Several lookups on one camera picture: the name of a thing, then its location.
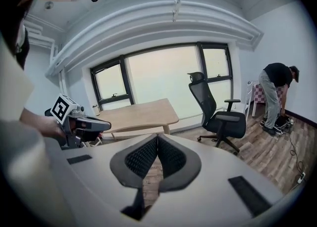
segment chair headrest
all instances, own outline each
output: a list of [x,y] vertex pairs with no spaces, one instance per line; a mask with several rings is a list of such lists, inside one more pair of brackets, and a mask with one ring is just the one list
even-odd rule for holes
[[205,76],[202,72],[188,73],[188,75],[190,76],[192,83],[198,83],[205,80]]

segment gray pants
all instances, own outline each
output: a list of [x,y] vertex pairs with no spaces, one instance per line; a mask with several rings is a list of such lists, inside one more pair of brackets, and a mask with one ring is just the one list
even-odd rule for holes
[[279,101],[274,83],[272,83],[265,71],[262,71],[259,75],[259,82],[263,88],[265,94],[265,115],[267,118],[265,126],[269,129],[274,127],[274,124],[279,113]]

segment frosted window glass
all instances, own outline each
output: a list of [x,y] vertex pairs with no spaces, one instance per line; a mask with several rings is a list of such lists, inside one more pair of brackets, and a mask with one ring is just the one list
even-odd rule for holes
[[103,110],[112,110],[112,109],[117,109],[120,107],[125,107],[125,106],[130,106],[130,100],[129,99],[123,99],[123,100],[118,100],[110,103],[103,104]]
[[128,58],[129,80],[136,103],[168,98],[180,119],[201,114],[187,73],[199,71],[196,47],[155,50]]
[[102,99],[111,98],[115,93],[116,96],[126,94],[120,64],[99,72],[96,79]]
[[224,103],[226,99],[231,99],[230,89],[231,81],[224,80],[213,83],[208,83],[209,89],[213,95],[213,98],[216,101],[217,109],[220,107],[227,107],[228,104]]
[[228,76],[229,69],[224,49],[204,49],[208,78],[215,78],[218,75]]

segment dark hair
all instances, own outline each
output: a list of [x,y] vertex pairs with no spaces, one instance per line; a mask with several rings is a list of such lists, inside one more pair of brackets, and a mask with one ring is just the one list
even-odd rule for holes
[[299,70],[297,69],[296,66],[291,66],[289,67],[291,69],[292,72],[295,72],[295,81],[298,82],[298,78],[299,78]]

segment wood plank floor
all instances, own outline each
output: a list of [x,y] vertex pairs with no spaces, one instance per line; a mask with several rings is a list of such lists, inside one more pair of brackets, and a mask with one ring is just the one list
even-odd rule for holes
[[[263,118],[264,106],[259,105],[256,117],[251,114],[248,119],[247,131],[242,139],[230,138],[240,149],[238,157],[256,171],[269,178],[284,194],[288,193],[299,178],[296,167],[296,156],[290,154],[292,145],[289,134],[270,136],[259,126]],[[296,147],[299,161],[304,163],[304,172],[309,178],[317,156],[317,130],[294,118],[295,125],[291,139]],[[196,141],[198,136],[212,135],[202,127],[174,133]],[[203,138],[201,143],[215,146],[211,139]],[[233,152],[233,149],[222,142],[220,148]],[[153,205],[158,197],[159,182],[163,179],[162,166],[157,158],[143,181],[145,204]]]

